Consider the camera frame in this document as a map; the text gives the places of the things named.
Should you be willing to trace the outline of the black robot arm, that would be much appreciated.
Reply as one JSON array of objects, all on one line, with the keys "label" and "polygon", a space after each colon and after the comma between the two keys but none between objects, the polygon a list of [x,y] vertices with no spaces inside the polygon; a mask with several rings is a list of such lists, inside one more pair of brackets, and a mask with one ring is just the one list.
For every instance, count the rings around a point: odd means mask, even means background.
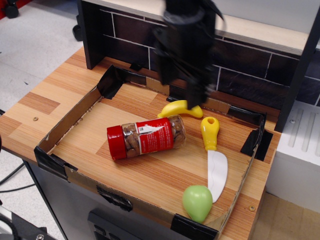
[{"label": "black robot arm", "polygon": [[215,90],[217,16],[223,15],[212,0],[167,0],[166,26],[153,31],[160,82],[168,85],[184,76],[188,109],[205,103]]}]

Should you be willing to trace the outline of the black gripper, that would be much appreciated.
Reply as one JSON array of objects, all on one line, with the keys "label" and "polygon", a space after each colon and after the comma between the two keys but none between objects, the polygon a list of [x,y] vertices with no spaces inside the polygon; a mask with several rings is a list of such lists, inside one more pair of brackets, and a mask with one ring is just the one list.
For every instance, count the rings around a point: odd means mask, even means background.
[{"label": "black gripper", "polygon": [[215,70],[210,57],[215,41],[215,22],[169,23],[153,30],[157,71],[162,85],[185,75],[187,108],[206,102],[213,92]]}]

